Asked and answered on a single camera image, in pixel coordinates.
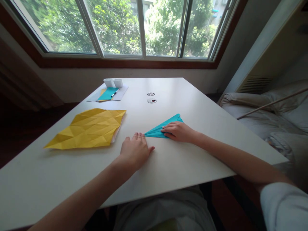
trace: sofa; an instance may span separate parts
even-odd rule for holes
[[[261,95],[227,93],[220,106],[238,118],[307,87],[308,80],[301,80]],[[308,192],[308,91],[252,113],[239,122],[289,159],[275,167]]]

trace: glass pane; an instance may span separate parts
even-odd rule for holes
[[[14,2],[50,52],[95,53],[75,0]]]
[[[142,3],[147,55],[175,56],[184,0],[148,0]]]
[[[227,0],[193,1],[183,56],[208,57],[226,4]]]
[[[86,0],[103,51],[141,53],[136,0]]]

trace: white sleeve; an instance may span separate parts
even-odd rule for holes
[[[277,182],[261,191],[268,231],[308,230],[308,195],[293,185]]]

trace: stick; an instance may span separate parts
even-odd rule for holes
[[[274,102],[271,102],[271,103],[269,103],[269,104],[267,104],[267,105],[264,105],[264,106],[262,106],[262,107],[259,107],[259,108],[255,109],[255,110],[251,111],[251,112],[246,113],[245,115],[242,115],[242,116],[238,117],[237,120],[242,119],[242,118],[244,118],[245,116],[250,115],[251,113],[254,113],[254,112],[256,112],[256,111],[259,111],[259,110],[261,110],[261,109],[263,109],[263,108],[266,108],[266,107],[268,107],[268,106],[271,106],[271,105],[273,105],[273,104],[275,104],[275,103],[279,103],[279,102],[281,102],[281,101],[283,101],[283,100],[285,100],[285,99],[288,99],[288,98],[291,98],[291,97],[293,97],[293,96],[296,96],[296,95],[298,95],[298,94],[300,94],[300,93],[303,93],[303,92],[305,92],[305,91],[307,91],[307,90],[308,90],[308,88],[304,88],[304,89],[302,89],[302,90],[300,90],[300,91],[298,91],[298,92],[296,92],[296,93],[293,93],[292,95],[286,96],[286,97],[284,97],[284,98],[281,98],[281,99],[279,99],[279,100],[276,100],[276,101],[274,101]]]

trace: white table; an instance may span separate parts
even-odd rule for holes
[[[90,95],[0,170],[0,230],[34,224],[107,167],[119,155],[126,136],[145,133],[177,113],[193,129],[270,164],[287,161],[183,78],[123,79],[123,83],[129,88],[122,101],[87,102]],[[148,98],[157,102],[149,104]],[[92,108],[127,110],[115,143],[106,148],[43,149],[76,114]],[[146,139],[156,147],[148,162],[102,207],[235,174],[194,145]]]

